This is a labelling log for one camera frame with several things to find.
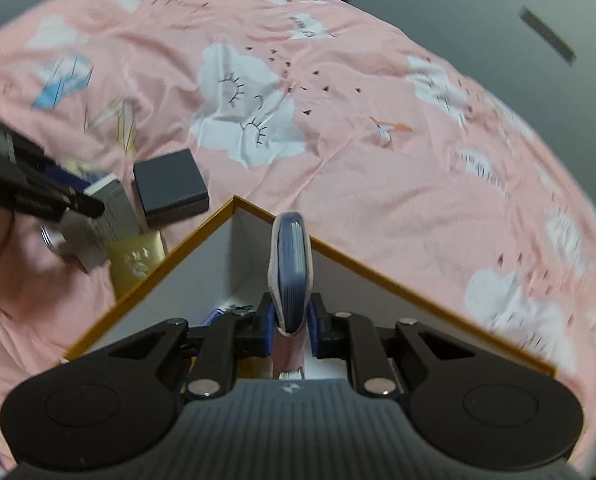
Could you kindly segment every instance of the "white cloud print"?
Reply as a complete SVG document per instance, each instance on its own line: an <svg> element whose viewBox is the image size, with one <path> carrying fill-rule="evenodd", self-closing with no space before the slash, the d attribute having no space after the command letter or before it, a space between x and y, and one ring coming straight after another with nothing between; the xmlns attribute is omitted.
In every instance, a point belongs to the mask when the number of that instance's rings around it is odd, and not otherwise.
<svg viewBox="0 0 596 480"><path fill-rule="evenodd" d="M449 81L444 68L418 56L407 57L409 70L405 79L414 84L415 95L438 106L454 121L463 124L462 111L467 104L467 96Z"/></svg>
<svg viewBox="0 0 596 480"><path fill-rule="evenodd" d="M523 118L511 110L511 108L504 104L504 102L498 99L494 94L491 92L486 93L489 97L489 100L491 101L492 106L496 109L502 120L507 121L507 123L519 131L525 139L534 140L534 131L529 124L524 122Z"/></svg>
<svg viewBox="0 0 596 480"><path fill-rule="evenodd" d="M286 5L287 2L285 0L269 0L274 5Z"/></svg>
<svg viewBox="0 0 596 480"><path fill-rule="evenodd" d="M587 271L584 258L583 239L576 223L558 209L548 212L545 229L552 241L553 250L560 260L571 266L576 277L581 278Z"/></svg>
<svg viewBox="0 0 596 480"><path fill-rule="evenodd" d="M190 127L199 146L226 150L246 168L305 150L304 135L291 122L293 99L264 61L224 43L205 48L203 60L198 83L204 103Z"/></svg>
<svg viewBox="0 0 596 480"><path fill-rule="evenodd" d="M295 16L289 16L289 19L293 22L293 30L291 31L292 40L324 40L325 38L333 38L322 23L314 20L308 14L301 12Z"/></svg>
<svg viewBox="0 0 596 480"><path fill-rule="evenodd" d="M464 303L491 332L568 373L576 371L576 354L565 334L562 312L555 303L525 296L518 274L502 277L493 269L480 269L467 285Z"/></svg>
<svg viewBox="0 0 596 480"><path fill-rule="evenodd" d="M54 48L63 45L83 44L89 40L75 28L70 27L62 16L52 15L43 18L33 37L27 41L28 48Z"/></svg>

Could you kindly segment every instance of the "bed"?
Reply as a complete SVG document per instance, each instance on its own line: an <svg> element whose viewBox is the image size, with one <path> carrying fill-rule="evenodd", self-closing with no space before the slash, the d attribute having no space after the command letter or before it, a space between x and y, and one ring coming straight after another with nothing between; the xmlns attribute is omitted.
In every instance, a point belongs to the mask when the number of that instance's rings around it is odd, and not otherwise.
<svg viewBox="0 0 596 480"><path fill-rule="evenodd" d="M114 171L189 148L234 194L554 364L596 440L596 211L520 117L338 0L49 0L0 29L0 120ZM164 229L169 246L206 216ZM113 303L17 215L0 257L0 403ZM0 434L0 460L13 464Z"/></svg>

